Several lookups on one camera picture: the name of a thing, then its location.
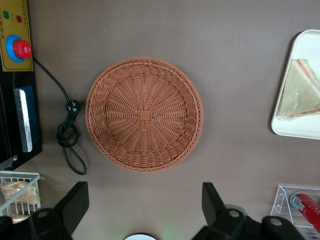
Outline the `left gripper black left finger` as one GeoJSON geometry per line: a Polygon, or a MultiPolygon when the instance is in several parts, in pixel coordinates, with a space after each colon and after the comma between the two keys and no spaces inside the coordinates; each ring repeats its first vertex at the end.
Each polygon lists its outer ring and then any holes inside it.
{"type": "Polygon", "coordinates": [[[89,206],[88,183],[79,181],[53,208],[42,208],[30,217],[31,238],[71,240],[89,206]]]}

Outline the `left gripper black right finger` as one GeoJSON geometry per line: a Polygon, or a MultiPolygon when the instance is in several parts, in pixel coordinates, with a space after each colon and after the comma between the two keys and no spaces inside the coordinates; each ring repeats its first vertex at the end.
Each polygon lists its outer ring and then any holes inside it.
{"type": "Polygon", "coordinates": [[[227,208],[211,182],[202,183],[202,212],[207,225],[199,230],[193,240],[239,240],[245,228],[246,215],[227,208]]]}

